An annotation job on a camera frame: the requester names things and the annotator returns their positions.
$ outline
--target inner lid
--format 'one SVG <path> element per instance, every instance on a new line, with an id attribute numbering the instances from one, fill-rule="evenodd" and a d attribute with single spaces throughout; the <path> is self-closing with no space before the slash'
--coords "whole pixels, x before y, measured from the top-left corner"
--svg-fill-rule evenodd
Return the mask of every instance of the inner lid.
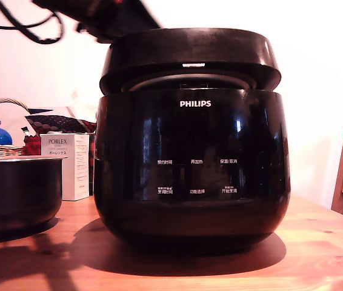
<path id="1" fill-rule="evenodd" d="M 269 41 L 230 28 L 155 29 L 117 39 L 107 53 L 100 88 L 188 87 L 272 91 L 281 80 Z"/>

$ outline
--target table surface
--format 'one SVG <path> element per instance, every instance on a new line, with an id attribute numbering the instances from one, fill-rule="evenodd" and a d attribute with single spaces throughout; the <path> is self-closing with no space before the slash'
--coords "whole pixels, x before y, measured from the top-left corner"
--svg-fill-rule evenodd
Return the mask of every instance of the table surface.
<path id="1" fill-rule="evenodd" d="M 232 255 L 135 253 L 92 197 L 64 201 L 46 228 L 0 242 L 0 290 L 343 290 L 343 216 L 294 195 L 274 234 Z"/>

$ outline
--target cord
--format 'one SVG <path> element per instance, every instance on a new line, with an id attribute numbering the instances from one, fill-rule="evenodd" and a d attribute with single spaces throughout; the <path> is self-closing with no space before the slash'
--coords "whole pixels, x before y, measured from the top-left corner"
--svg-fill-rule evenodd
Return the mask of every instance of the cord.
<path id="1" fill-rule="evenodd" d="M 51 14 L 48 18 L 46 18 L 45 20 L 43 20 L 41 22 L 37 22 L 37 23 L 29 24 L 29 25 L 23 25 L 23 26 L 26 27 L 26 28 L 37 27 L 37 26 L 40 26 L 40 25 L 44 24 L 45 22 L 47 22 L 53 16 L 54 15 Z M 18 30 L 18 28 L 16 28 L 15 26 L 1 26 L 1 25 L 0 25 L 0 29 L 3 29 L 3 30 Z"/>
<path id="2" fill-rule="evenodd" d="M 35 24 L 30 24 L 30 25 L 22 25 L 10 12 L 9 10 L 6 8 L 6 6 L 1 2 L 0 0 L 0 11 L 2 12 L 2 14 L 8 19 L 8 21 L 11 22 L 11 24 L 13 24 L 13 27 L 7 27 L 7 26 L 0 26 L 0 29 L 4 29 L 4 30 L 19 30 L 24 36 L 26 36 L 28 39 L 30 39 L 31 41 L 34 41 L 38 44 L 54 44 L 56 42 L 58 42 L 64 35 L 64 24 L 62 19 L 57 15 L 56 12 L 52 11 L 52 15 L 50 15 L 47 19 L 39 22 L 39 23 L 35 23 Z M 31 27 L 36 27 L 39 26 L 45 22 L 47 22 L 50 18 L 55 17 L 57 18 L 59 25 L 60 25 L 60 35 L 58 36 L 58 38 L 47 38 L 47 39 L 40 39 L 38 36 L 36 36 L 34 33 L 32 33 L 28 28 Z"/>

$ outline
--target open lid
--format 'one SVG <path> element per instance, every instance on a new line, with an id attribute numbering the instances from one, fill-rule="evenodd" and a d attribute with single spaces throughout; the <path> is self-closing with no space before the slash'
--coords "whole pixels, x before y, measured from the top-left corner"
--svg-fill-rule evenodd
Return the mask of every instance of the open lid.
<path id="1" fill-rule="evenodd" d="M 77 31 L 86 30 L 98 42 L 112 43 L 129 33 L 159 28 L 140 0 L 33 0 L 51 11 L 77 21 Z"/>
<path id="2" fill-rule="evenodd" d="M 248 84 L 242 89 L 268 91 L 281 80 L 270 42 L 258 33 L 231 28 L 164 28 L 117 39 L 107 53 L 100 88 L 104 94 L 153 89 L 168 86 L 173 78 L 185 82 L 186 76 L 201 78 L 214 87 L 229 84 L 232 88 L 239 80 Z"/>

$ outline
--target black object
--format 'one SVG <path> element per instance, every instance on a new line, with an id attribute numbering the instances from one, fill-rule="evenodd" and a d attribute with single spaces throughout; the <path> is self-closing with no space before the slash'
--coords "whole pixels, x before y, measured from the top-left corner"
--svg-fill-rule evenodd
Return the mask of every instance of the black object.
<path id="1" fill-rule="evenodd" d="M 61 12 L 80 22 L 77 31 L 88 31 L 99 42 L 159 28 L 140 0 L 33 0 L 51 11 Z"/>
<path id="2" fill-rule="evenodd" d="M 274 232 L 290 198 L 281 78 L 261 35 L 152 30 L 107 55 L 94 195 L 129 244 L 227 252 Z"/>
<path id="3" fill-rule="evenodd" d="M 0 157 L 0 235 L 52 219 L 62 202 L 62 158 Z"/>

